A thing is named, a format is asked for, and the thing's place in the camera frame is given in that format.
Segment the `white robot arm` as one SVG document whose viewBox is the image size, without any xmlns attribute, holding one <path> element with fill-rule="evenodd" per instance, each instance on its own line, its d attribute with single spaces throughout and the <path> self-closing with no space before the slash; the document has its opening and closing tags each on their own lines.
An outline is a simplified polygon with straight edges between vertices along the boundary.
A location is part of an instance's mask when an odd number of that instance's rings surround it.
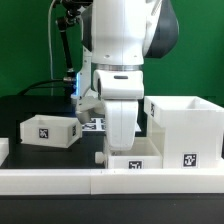
<svg viewBox="0 0 224 224">
<path fill-rule="evenodd" d="M 144 98 L 142 65 L 174 48 L 179 24 L 171 0 L 93 0 L 83 13 L 84 45 L 92 53 L 90 88 L 77 115 L 102 106 L 106 146 L 112 151 L 132 148 L 138 101 Z"/>
</svg>

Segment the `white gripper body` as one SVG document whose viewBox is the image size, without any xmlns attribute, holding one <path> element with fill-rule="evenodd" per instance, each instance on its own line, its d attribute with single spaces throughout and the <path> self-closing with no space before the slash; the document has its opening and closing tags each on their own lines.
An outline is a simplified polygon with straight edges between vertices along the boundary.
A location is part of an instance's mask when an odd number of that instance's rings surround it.
<svg viewBox="0 0 224 224">
<path fill-rule="evenodd" d="M 137 100 L 105 100 L 106 138 L 112 151 L 128 151 L 135 138 Z"/>
</svg>

